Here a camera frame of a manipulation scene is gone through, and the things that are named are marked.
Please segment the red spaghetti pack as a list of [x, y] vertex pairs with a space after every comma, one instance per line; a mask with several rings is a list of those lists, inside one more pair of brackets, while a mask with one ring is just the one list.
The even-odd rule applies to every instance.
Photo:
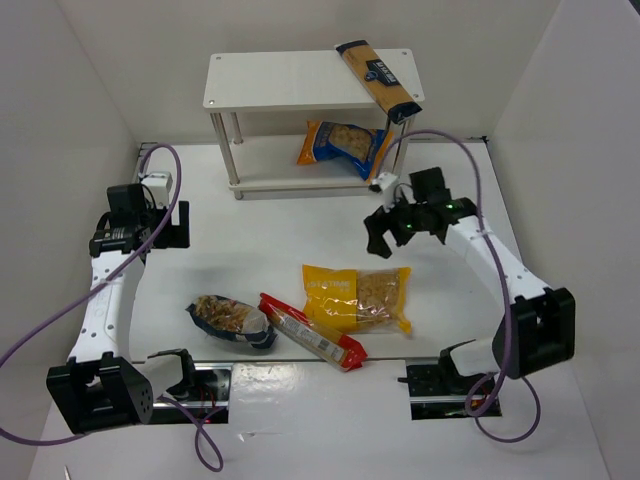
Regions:
[[361, 368], [368, 359], [364, 347], [351, 336], [266, 293], [260, 294], [259, 309], [280, 333], [343, 372]]

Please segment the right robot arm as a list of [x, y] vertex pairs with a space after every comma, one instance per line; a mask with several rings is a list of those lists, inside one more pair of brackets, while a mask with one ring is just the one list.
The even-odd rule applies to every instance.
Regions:
[[391, 256], [386, 233], [404, 246], [427, 232], [465, 261], [504, 311], [493, 337], [442, 350], [441, 368], [457, 377], [504, 371], [519, 379], [572, 359], [576, 304], [569, 290], [554, 289], [529, 271], [489, 228], [478, 205], [452, 197], [440, 168], [411, 174], [409, 186], [412, 199], [391, 173], [372, 181], [370, 190], [384, 203], [364, 220], [368, 252]]

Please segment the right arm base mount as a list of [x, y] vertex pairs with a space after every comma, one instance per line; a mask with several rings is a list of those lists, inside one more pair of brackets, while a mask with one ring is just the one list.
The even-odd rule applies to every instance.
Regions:
[[465, 399], [480, 378], [446, 373], [435, 358], [426, 358], [407, 360], [397, 382], [407, 387], [412, 420], [444, 420], [468, 417]]

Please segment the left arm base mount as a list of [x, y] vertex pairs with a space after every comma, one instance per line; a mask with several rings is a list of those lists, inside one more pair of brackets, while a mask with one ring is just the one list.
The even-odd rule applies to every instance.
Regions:
[[226, 424], [231, 392], [231, 363], [196, 362], [191, 383], [179, 386], [183, 380], [178, 360], [148, 359], [135, 363], [152, 387], [149, 425], [188, 424], [189, 419], [173, 404], [160, 396], [177, 401], [197, 420], [206, 424]]

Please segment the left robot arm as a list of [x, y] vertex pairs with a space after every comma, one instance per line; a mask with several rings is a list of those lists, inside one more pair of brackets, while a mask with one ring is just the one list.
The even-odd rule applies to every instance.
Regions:
[[195, 366], [185, 349], [160, 351], [143, 363], [130, 358], [130, 328], [136, 292], [154, 248], [190, 245], [189, 204], [176, 207], [172, 223], [168, 173], [107, 190], [109, 211], [89, 242], [94, 295], [68, 360], [50, 368], [46, 385], [72, 433], [86, 435], [147, 424], [155, 401], [195, 385]]

